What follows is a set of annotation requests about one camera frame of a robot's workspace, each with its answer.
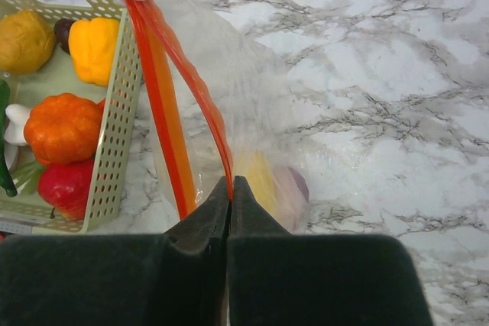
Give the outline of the clear zip bag orange zipper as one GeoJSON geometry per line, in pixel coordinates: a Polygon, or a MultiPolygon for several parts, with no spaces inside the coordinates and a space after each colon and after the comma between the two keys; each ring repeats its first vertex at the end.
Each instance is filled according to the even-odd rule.
{"type": "Polygon", "coordinates": [[[195,0],[114,0],[127,8],[151,107],[151,144],[164,198],[185,218],[224,180],[233,199],[239,150],[259,150],[306,180],[293,136],[288,72],[195,0]]]}

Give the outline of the green plastic basket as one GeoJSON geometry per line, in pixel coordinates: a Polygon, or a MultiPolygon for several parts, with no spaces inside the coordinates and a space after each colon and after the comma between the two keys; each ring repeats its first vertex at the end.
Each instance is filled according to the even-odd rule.
{"type": "Polygon", "coordinates": [[[11,102],[32,108],[50,95],[68,92],[94,102],[104,102],[102,126],[95,154],[91,186],[84,219],[70,221],[36,193],[1,196],[1,230],[11,234],[85,234],[118,216],[131,133],[142,71],[127,11],[112,0],[1,0],[1,15],[30,9],[47,23],[97,17],[119,20],[112,74],[106,87],[79,81],[70,56],[55,49],[36,73],[2,78],[11,88],[11,102]]]}

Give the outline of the yellow toy squash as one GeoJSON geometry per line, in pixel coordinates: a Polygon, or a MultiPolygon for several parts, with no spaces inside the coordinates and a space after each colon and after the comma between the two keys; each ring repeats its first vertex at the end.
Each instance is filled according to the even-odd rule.
{"type": "Polygon", "coordinates": [[[234,161],[234,174],[248,181],[256,201],[282,226],[290,229],[290,212],[279,198],[272,164],[259,150],[239,150],[234,161]]]}

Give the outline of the purple toy onion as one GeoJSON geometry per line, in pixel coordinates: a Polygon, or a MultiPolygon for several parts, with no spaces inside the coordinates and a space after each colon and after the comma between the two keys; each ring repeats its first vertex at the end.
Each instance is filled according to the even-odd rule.
{"type": "Polygon", "coordinates": [[[274,178],[278,222],[291,233],[303,231],[309,215],[306,180],[290,166],[276,166],[274,178]]]}

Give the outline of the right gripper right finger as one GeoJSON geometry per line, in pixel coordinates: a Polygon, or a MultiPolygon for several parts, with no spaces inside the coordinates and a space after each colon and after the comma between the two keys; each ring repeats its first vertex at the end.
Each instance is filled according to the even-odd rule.
{"type": "Polygon", "coordinates": [[[406,248],[379,234],[293,235],[237,177],[227,240],[233,325],[431,325],[406,248]]]}

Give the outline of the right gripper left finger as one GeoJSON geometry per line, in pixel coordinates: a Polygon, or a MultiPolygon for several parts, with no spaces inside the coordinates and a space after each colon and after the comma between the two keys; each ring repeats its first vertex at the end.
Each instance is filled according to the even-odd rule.
{"type": "Polygon", "coordinates": [[[162,234],[13,236],[1,244],[3,325],[224,325],[224,180],[162,234]]]}

